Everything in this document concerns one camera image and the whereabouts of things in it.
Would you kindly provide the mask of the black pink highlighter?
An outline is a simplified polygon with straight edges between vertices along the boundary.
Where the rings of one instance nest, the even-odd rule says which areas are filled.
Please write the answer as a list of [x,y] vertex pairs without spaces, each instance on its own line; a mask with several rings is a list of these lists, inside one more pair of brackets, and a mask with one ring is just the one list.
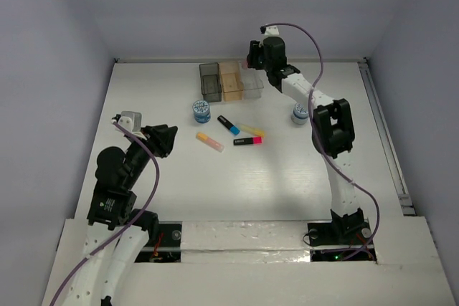
[[239,145],[259,145],[262,144],[263,137],[255,136],[255,137],[247,137],[247,138],[237,138],[233,140],[234,146]]

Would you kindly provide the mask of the clear plastic bin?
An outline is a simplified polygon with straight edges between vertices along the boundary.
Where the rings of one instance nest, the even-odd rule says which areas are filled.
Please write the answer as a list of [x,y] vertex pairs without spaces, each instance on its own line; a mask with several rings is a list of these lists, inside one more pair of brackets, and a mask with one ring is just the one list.
[[262,96],[262,91],[264,89],[262,80],[260,79],[260,76],[256,70],[242,69],[241,67],[242,61],[244,60],[239,61],[239,68],[240,68],[240,77],[241,77],[241,81],[243,84],[243,98],[245,100],[258,99]]

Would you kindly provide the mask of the yellow highlighter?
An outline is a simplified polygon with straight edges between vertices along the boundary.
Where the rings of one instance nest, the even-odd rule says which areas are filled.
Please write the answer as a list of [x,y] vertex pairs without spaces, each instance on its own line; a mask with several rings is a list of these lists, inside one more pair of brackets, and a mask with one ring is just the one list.
[[249,133],[250,135],[261,137],[261,138],[265,137],[265,131],[259,128],[254,128],[254,127],[251,127],[249,125],[244,125],[244,124],[239,124],[238,128],[242,132]]

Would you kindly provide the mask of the black blue highlighter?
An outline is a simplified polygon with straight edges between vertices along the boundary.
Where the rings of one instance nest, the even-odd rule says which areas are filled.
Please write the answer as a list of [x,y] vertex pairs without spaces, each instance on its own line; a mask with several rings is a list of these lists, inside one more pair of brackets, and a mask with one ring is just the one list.
[[226,128],[229,132],[233,135],[238,135],[240,133],[240,129],[236,127],[233,123],[231,123],[225,116],[219,115],[217,120]]

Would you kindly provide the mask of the orange pink highlighter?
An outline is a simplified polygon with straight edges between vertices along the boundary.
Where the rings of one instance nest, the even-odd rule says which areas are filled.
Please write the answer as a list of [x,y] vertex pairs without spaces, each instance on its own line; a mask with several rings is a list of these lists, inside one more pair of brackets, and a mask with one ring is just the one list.
[[222,153],[224,150],[224,146],[221,143],[215,141],[214,139],[210,138],[208,135],[202,132],[198,132],[196,134],[196,139],[220,153]]

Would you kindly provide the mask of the blue white round jar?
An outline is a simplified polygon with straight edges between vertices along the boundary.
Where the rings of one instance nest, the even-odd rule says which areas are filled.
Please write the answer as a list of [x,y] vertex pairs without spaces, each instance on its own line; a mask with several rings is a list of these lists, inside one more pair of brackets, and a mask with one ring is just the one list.
[[297,102],[293,107],[291,120],[297,125],[304,125],[308,122],[308,119],[308,111],[300,103]]

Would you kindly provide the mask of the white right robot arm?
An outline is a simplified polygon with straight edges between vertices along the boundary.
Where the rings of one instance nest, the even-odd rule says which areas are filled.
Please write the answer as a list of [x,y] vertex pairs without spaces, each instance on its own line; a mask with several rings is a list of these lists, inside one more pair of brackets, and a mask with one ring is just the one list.
[[350,152],[355,140],[351,107],[347,100],[333,99],[315,89],[301,71],[288,64],[285,42],[275,35],[252,40],[247,66],[265,71],[280,93],[308,107],[315,149],[326,162],[331,189],[330,222],[313,222],[306,236],[312,247],[357,245],[361,232],[369,230],[351,179]]

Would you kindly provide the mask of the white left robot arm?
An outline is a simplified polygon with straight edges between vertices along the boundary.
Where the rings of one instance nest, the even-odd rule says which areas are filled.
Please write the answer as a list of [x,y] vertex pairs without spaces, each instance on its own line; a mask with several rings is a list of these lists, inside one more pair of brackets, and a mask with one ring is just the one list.
[[95,188],[87,213],[82,258],[61,282],[51,304],[61,292],[63,305],[114,305],[118,292],[137,256],[146,245],[161,243],[158,216],[133,206],[137,180],[148,163],[156,165],[170,155],[178,128],[141,124],[139,112],[123,111],[112,125],[129,140],[126,150],[102,150],[96,160]]

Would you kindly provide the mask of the smoky grey plastic bin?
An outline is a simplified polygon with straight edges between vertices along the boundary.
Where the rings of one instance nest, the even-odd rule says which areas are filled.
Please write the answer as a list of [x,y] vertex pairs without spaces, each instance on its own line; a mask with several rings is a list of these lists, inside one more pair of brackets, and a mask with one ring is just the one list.
[[222,86],[219,78],[219,65],[206,63],[199,65],[202,97],[207,102],[222,101]]

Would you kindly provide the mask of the white foam front board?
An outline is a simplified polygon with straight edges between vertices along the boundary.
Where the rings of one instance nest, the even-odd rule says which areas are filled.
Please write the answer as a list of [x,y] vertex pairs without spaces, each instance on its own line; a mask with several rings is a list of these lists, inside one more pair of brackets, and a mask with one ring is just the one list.
[[84,221],[70,219],[43,303],[99,305],[113,288],[116,305],[454,304],[422,217],[383,220],[373,261],[314,262],[305,230],[303,221],[186,221],[179,262],[129,261],[115,282],[101,254],[58,294],[90,235]]

